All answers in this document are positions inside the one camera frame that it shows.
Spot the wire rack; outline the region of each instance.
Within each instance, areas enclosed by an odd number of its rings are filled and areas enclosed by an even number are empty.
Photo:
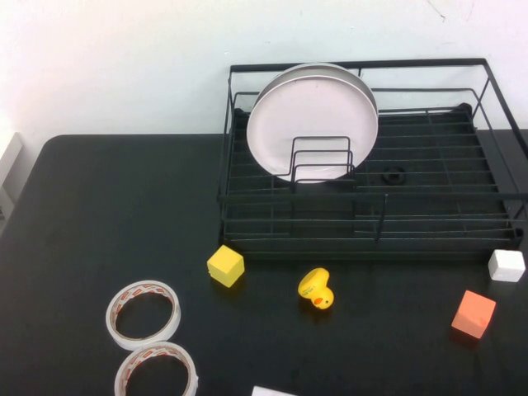
[[[490,87],[509,132],[527,158],[528,147],[487,62],[442,59],[336,64],[360,76],[365,70],[414,68],[478,67],[485,73],[480,94],[464,86],[414,87],[412,80],[409,85],[413,87],[375,87],[376,96],[425,94],[429,99],[415,99],[407,105],[405,98],[396,98],[396,105],[405,102],[406,106],[381,106],[378,138],[359,167],[352,166],[347,137],[299,136],[291,145],[289,171],[271,175],[256,163],[248,148],[251,107],[243,110],[238,105],[242,97],[254,98],[258,91],[234,92],[233,76],[280,72],[294,65],[232,66],[219,175],[220,242],[248,257],[289,259],[392,260],[405,256],[482,260],[493,249],[518,248],[528,219],[528,194],[520,191],[499,149],[515,187],[514,191],[501,191],[475,126],[476,117],[480,117],[484,128],[493,131],[492,116],[484,110]],[[445,94],[466,95],[473,105],[450,97],[451,102],[456,101],[451,106],[419,106],[439,103]],[[328,150],[304,150],[306,139],[335,144]],[[300,161],[307,152],[332,153],[336,161],[328,165],[343,167],[345,176],[306,183],[308,180],[298,176],[299,170],[322,165]],[[284,176],[290,181],[279,178]]]

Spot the black wire dish rack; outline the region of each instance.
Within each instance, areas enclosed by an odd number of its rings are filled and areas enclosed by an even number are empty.
[[[493,120],[515,136],[526,158],[528,146],[486,60],[335,64],[362,77],[375,94],[375,146],[353,167],[347,137],[299,136],[292,143],[288,175],[271,175],[259,166],[246,128],[251,100],[271,80],[270,73],[295,64],[231,67],[219,175],[220,242],[250,258],[302,260],[485,261],[494,249],[517,249],[528,220],[528,193],[521,191],[497,144]],[[235,88],[238,76],[259,77],[261,86]],[[244,101],[250,103],[247,109]],[[484,105],[493,110],[486,112]],[[510,180],[496,183],[478,124],[483,133],[492,132],[486,142],[497,146]],[[298,171],[321,165],[298,161],[307,151],[300,149],[306,139],[339,144],[328,151],[341,158],[332,165],[345,167],[346,175],[303,183]]]

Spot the white cube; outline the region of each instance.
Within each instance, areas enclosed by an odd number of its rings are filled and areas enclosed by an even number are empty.
[[[295,396],[294,394],[284,394],[278,390],[271,390],[268,388],[261,388],[256,386],[253,388],[253,393],[251,396]]]
[[[494,281],[517,282],[525,272],[525,259],[518,250],[495,250],[488,268]]]

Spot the cube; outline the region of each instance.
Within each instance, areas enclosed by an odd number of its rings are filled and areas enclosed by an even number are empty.
[[[295,396],[293,394],[285,394],[283,392],[279,392],[278,390],[271,390],[268,388],[262,388],[260,386],[255,386],[253,388],[253,393],[251,396]]]
[[[525,259],[518,250],[496,250],[488,269],[494,281],[517,282],[525,272]]]
[[[207,268],[213,279],[216,279],[226,287],[231,287],[244,273],[244,257],[227,246],[222,245],[207,260]]]
[[[489,325],[495,301],[466,290],[451,326],[475,338],[481,338]]]

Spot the tape roll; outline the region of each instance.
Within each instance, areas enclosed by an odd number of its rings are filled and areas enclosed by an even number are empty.
[[[189,373],[187,386],[185,392],[183,392],[183,396],[195,396],[196,390],[198,389],[198,376],[196,375],[195,364],[185,349],[172,342],[154,342],[132,352],[121,364],[121,367],[118,369],[117,375],[115,376],[115,396],[125,396],[126,385],[128,384],[134,369],[147,359],[156,356],[176,357],[183,363]]]
[[[166,297],[172,304],[171,317],[168,319],[167,324],[152,336],[146,338],[126,337],[117,331],[117,315],[128,301],[146,293],[154,293]],[[126,286],[115,295],[106,309],[106,327],[108,332],[112,335],[115,342],[127,351],[136,350],[151,342],[168,340],[176,331],[181,319],[182,311],[176,293],[168,285],[156,280],[142,280]]]

